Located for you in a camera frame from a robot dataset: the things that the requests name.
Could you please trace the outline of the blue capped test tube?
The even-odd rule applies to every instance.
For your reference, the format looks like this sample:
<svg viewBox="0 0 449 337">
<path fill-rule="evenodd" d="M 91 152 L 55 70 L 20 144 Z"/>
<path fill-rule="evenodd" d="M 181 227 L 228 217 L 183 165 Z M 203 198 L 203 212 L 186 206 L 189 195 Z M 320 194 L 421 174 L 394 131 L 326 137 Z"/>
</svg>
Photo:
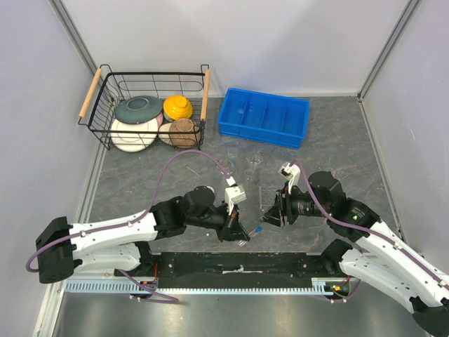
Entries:
<svg viewBox="0 0 449 337">
<path fill-rule="evenodd" d="M 253 237 L 258 235 L 262 231 L 262 227 L 257 226 L 254 230 L 248 233 L 245 239 L 242 239 L 238 242 L 239 246 L 245 246 Z"/>
</svg>

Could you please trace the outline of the clear acrylic tube rack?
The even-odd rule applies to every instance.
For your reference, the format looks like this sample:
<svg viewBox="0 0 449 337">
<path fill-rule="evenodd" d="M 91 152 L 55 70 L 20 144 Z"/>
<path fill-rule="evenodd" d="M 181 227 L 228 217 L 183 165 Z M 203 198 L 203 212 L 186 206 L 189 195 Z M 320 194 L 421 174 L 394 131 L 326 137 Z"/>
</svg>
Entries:
<svg viewBox="0 0 449 337">
<path fill-rule="evenodd" d="M 279 188 L 276 186 L 261 185 L 258 187 L 259 208 L 261 211 L 267 211 L 273 206 L 276 197 L 276 191 Z"/>
</svg>

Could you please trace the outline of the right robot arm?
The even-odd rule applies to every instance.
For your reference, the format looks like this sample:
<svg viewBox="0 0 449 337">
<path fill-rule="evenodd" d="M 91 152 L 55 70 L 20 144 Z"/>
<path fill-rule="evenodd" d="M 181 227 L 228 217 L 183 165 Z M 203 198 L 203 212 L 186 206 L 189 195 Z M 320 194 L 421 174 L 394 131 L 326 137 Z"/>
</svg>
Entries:
<svg viewBox="0 0 449 337">
<path fill-rule="evenodd" d="M 448 335 L 448 274 L 411 249 L 376 212 L 347 197 L 332 173 L 311 174 L 305 192 L 297 185 L 298 166 L 288 164 L 279 173 L 285 185 L 262 221 L 283 227 L 300 216 L 324 217 L 340 236 L 321 259 L 327 275 L 360 279 L 401 304 L 430 335 Z"/>
</svg>

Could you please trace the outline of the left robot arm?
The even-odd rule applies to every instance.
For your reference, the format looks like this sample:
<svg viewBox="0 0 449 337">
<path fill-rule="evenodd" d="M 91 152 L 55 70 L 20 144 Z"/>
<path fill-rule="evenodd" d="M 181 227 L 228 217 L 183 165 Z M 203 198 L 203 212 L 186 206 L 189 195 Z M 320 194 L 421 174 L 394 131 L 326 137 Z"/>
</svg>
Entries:
<svg viewBox="0 0 449 337">
<path fill-rule="evenodd" d="M 66 280 L 81 271 L 125 270 L 146 276 L 154 268 L 149 243 L 184 234 L 189 226 L 214 230 L 223 241 L 247 241 L 238 204 L 246 200 L 242 186 L 226 188 L 214 205 L 211 187 L 199 186 L 131 216 L 96 223 L 53 219 L 36 239 L 36 273 L 42 284 Z"/>
</svg>

